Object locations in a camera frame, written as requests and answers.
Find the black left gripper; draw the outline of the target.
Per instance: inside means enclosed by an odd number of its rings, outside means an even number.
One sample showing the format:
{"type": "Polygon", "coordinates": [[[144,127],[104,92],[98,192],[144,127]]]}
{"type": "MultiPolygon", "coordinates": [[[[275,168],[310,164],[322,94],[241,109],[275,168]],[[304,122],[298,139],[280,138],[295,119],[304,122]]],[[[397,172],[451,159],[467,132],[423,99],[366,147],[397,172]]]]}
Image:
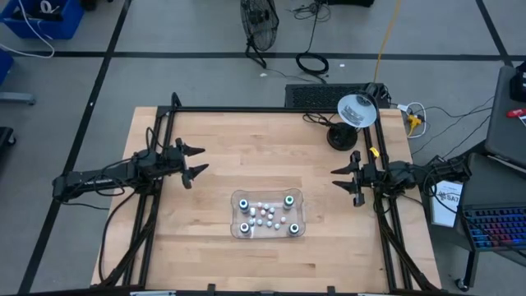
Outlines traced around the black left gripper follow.
{"type": "Polygon", "coordinates": [[[175,140],[173,146],[169,146],[165,150],[164,159],[167,162],[168,171],[170,173],[180,173],[182,185],[186,189],[191,189],[191,181],[209,167],[209,164],[200,164],[196,167],[189,167],[186,162],[187,157],[198,155],[203,152],[205,152],[204,148],[188,146],[180,137],[175,140]]]}

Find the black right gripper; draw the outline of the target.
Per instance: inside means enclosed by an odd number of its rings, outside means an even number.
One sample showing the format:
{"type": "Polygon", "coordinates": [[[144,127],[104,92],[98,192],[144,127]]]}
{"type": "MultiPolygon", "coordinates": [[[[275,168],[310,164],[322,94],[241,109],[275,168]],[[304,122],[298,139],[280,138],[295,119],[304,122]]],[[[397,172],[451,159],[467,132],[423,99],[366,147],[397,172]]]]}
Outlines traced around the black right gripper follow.
{"type": "Polygon", "coordinates": [[[376,168],[375,164],[364,164],[360,166],[361,154],[355,150],[351,154],[351,163],[341,169],[332,170],[332,174],[351,174],[353,179],[351,182],[333,181],[332,183],[338,187],[343,188],[349,194],[354,194],[353,205],[360,207],[365,204],[365,197],[362,193],[362,187],[373,188],[378,186],[381,180],[381,172],[376,168]]]}

